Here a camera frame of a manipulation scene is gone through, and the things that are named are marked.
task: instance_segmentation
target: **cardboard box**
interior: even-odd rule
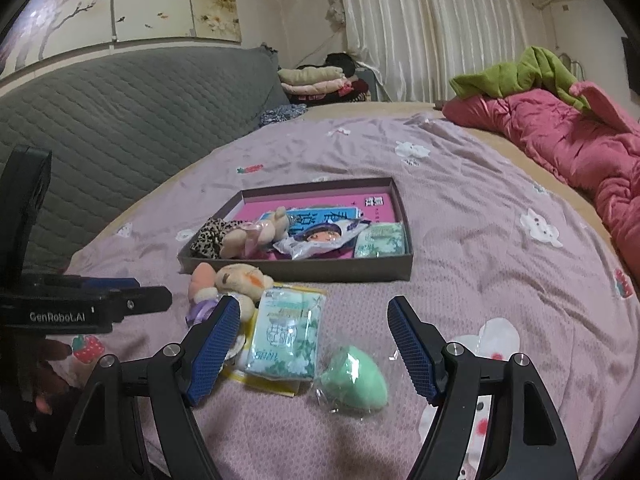
[[[209,260],[191,256],[189,240],[178,253],[182,272],[191,274],[202,262],[207,262],[219,270],[230,264],[250,264],[258,267],[277,282],[351,283],[351,282],[392,282],[408,281],[414,262],[414,248],[402,199],[396,183],[391,177],[360,178],[352,180],[329,180],[288,186],[261,187],[247,189],[234,195],[212,216],[225,220],[236,218],[245,204],[264,201],[303,199],[309,197],[337,197],[370,194],[386,194],[396,222],[404,224],[405,254],[382,258],[309,258],[306,260]]]

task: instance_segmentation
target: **leopard print fabric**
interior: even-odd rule
[[[242,225],[239,220],[223,220],[222,218],[209,218],[198,231],[198,235],[191,243],[191,256],[206,258],[208,260],[220,259],[220,244],[222,238],[229,232]]]

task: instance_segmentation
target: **green makeup sponge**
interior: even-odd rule
[[[380,368],[355,346],[340,348],[320,375],[325,394],[357,410],[379,410],[388,401],[388,390]]]

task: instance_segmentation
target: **green blanket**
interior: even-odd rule
[[[508,97],[543,88],[580,111],[590,109],[587,99],[569,94],[569,88],[577,81],[553,52],[530,46],[517,63],[498,63],[478,74],[456,76],[449,83],[461,99],[478,94]]]

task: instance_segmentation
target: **gray sofa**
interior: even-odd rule
[[[169,177],[288,104],[266,47],[173,47],[89,60],[0,98],[0,171],[16,144],[52,150],[26,267],[74,252]]]

